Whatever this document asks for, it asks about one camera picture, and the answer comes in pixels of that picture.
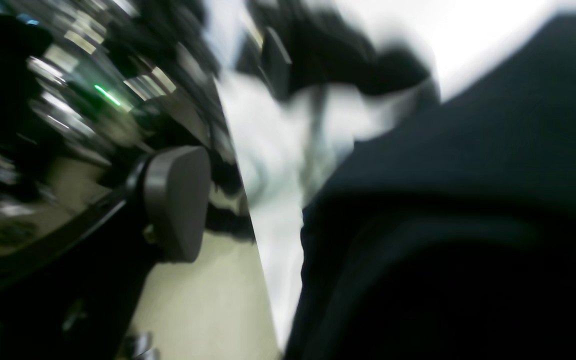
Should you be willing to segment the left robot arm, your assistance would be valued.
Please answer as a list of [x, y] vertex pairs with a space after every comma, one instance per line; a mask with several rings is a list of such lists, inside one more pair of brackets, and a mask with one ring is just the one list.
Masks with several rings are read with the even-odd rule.
[[304, 0], [247, 0], [241, 21], [246, 39], [235, 68], [261, 80], [277, 101], [346, 84], [372, 97], [419, 91], [421, 107], [439, 102], [429, 47], [398, 23], [374, 39], [331, 2]]

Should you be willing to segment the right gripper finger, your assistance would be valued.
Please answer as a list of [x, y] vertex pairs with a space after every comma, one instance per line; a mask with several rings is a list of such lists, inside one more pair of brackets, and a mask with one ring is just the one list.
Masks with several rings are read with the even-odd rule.
[[211, 188], [202, 146], [145, 155], [74, 219], [0, 258], [0, 360], [112, 360], [158, 262], [198, 258]]

